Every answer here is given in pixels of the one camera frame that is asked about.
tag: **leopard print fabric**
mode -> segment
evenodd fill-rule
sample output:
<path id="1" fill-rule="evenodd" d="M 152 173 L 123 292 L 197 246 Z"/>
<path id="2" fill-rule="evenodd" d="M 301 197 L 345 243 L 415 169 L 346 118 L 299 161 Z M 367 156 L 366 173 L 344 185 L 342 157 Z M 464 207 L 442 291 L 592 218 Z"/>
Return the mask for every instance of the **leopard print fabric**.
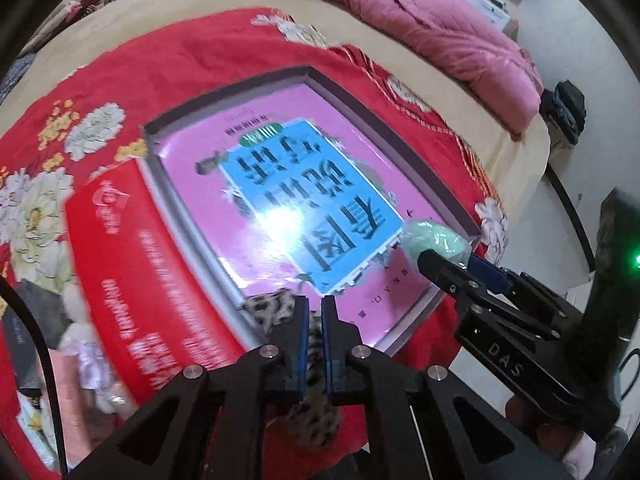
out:
<path id="1" fill-rule="evenodd" d="M 269 336 L 274 326 L 290 319 L 296 295 L 288 288 L 246 298 L 242 306 Z M 306 353 L 305 398 L 289 410 L 286 425 L 300 446 L 318 448 L 329 444 L 340 427 L 340 411 L 329 402 L 324 377 L 322 320 L 319 312 L 309 317 L 309 346 Z"/>

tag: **pink bedding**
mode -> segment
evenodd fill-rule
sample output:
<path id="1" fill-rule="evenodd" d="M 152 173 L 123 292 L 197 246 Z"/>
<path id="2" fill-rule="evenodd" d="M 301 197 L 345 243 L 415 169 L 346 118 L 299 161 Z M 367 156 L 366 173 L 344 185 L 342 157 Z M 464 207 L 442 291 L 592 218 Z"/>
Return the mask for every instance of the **pink bedding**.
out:
<path id="1" fill-rule="evenodd" d="M 538 113 L 542 81 L 516 43 L 465 0 L 331 0 L 468 83 L 513 132 Z"/>

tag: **floral bedspread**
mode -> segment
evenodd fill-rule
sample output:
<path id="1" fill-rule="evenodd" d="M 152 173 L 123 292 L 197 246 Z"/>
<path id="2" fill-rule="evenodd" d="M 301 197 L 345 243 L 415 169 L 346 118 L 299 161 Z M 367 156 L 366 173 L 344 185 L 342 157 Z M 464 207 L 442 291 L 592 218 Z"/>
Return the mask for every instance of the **floral bedspread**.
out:
<path id="1" fill-rule="evenodd" d="M 27 280 L 82 311 L 66 236 L 63 203 L 114 164 L 146 155 L 140 127 L 203 92 L 286 66 L 312 65 L 388 123 L 438 174 L 482 227 L 481 253 L 496 261 L 506 245 L 500 199 L 473 150 L 419 96 L 359 49 L 331 45 L 315 28 L 274 9 L 241 9 L 181 22 L 100 56 L 35 102 L 0 140 L 0 273 Z M 0 316 L 6 304 L 0 301 Z M 397 359 L 425 367 L 459 349 L 456 316 L 444 301 Z M 15 423 L 12 367 L 0 336 L 0 429 L 34 478 L 51 474 Z M 342 429 L 324 453 L 291 452 L 267 432 L 265 472 L 309 478 L 366 439 L 362 410 L 343 410 Z"/>

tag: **beige blanket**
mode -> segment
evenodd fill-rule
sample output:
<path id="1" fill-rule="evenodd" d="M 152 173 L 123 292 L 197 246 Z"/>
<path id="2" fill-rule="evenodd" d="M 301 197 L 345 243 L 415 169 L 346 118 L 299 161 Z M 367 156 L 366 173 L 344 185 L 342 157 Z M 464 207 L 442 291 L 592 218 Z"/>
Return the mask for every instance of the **beige blanket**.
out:
<path id="1" fill-rule="evenodd" d="M 314 25 L 332 43 L 351 43 L 394 73 L 476 150 L 513 226 L 542 177 L 549 137 L 538 115 L 517 142 L 474 97 L 406 47 L 321 0 L 118 0 L 62 32 L 39 53 L 0 107 L 0 136 L 35 100 L 103 52 L 170 23 L 238 7 L 271 6 Z"/>

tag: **wall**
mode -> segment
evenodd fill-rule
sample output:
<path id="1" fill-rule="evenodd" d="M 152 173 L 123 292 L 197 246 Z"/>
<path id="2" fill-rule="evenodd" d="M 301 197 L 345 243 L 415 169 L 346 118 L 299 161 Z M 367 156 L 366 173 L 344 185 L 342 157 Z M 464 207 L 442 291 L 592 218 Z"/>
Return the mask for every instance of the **wall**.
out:
<path id="1" fill-rule="evenodd" d="M 518 44 L 545 87 L 570 79 L 585 95 L 578 145 L 553 166 L 595 247 L 600 203 L 614 186 L 640 198 L 640 83 L 609 35 L 578 0 L 507 0 Z"/>

